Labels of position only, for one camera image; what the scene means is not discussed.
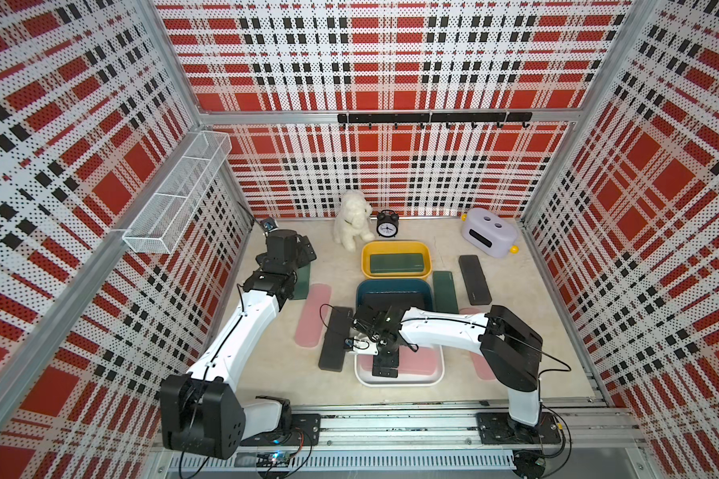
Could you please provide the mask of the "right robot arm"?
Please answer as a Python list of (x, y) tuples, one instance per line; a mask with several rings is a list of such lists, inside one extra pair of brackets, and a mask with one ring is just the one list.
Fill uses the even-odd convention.
[(380, 377), (399, 374), (402, 348), (418, 353), (446, 346), (480, 354), (507, 389), (509, 421), (528, 428), (539, 425), (543, 339), (507, 307), (457, 315), (398, 305), (377, 311), (363, 305), (354, 313), (353, 329), (369, 344), (360, 353), (373, 355), (373, 374)]

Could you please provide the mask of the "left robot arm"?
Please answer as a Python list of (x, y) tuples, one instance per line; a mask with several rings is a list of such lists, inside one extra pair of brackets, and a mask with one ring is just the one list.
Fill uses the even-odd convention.
[(187, 372), (161, 383), (161, 430), (168, 449), (228, 459), (246, 439), (263, 434), (280, 441), (292, 433), (289, 400), (261, 396), (241, 403), (236, 395), (263, 332), (294, 296), (298, 269), (317, 259), (308, 237), (292, 230), (268, 233), (266, 246), (218, 337)]

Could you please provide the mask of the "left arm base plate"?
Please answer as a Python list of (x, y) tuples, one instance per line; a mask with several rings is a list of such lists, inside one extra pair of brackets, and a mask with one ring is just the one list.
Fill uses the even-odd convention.
[(245, 447), (316, 446), (320, 441), (322, 417), (319, 414), (295, 414), (288, 430), (263, 432), (242, 441)]

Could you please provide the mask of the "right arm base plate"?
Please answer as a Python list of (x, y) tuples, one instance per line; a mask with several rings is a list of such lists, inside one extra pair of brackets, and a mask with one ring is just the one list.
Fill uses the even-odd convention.
[(531, 444), (561, 445), (562, 433), (554, 416), (543, 412), (539, 423), (528, 426), (510, 418), (507, 413), (477, 413), (477, 432), (481, 443), (488, 444)]

